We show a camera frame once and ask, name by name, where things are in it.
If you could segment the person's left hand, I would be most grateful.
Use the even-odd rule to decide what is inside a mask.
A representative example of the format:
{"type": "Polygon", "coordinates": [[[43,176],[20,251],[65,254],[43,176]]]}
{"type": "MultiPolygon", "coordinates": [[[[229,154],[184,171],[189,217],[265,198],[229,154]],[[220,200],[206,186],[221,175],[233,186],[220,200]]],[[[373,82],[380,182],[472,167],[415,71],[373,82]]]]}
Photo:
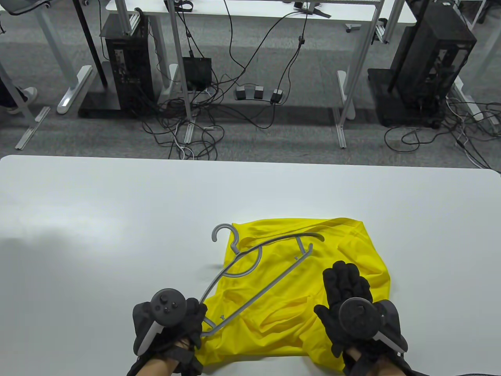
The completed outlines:
{"type": "Polygon", "coordinates": [[[150,302],[139,303],[133,308],[136,334],[133,352],[136,356],[165,352],[181,342],[187,344],[191,351],[202,347],[202,322],[207,312],[204,303],[199,303],[195,298],[188,298],[186,315],[179,324],[165,327],[160,332],[154,329],[152,334],[148,334],[155,322],[152,312],[150,302]]]}

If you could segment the person's right hand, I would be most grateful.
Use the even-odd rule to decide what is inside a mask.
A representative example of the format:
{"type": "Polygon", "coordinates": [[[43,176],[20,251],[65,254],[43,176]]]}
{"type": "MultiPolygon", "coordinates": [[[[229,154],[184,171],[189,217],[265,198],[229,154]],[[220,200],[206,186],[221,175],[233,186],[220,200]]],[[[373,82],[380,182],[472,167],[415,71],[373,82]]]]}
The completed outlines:
{"type": "Polygon", "coordinates": [[[324,270],[323,283],[328,304],[315,306],[314,313],[336,358],[351,348],[369,358],[402,358],[408,344],[397,308],[390,300],[373,300],[370,284],[356,265],[335,262],[324,270]]]}

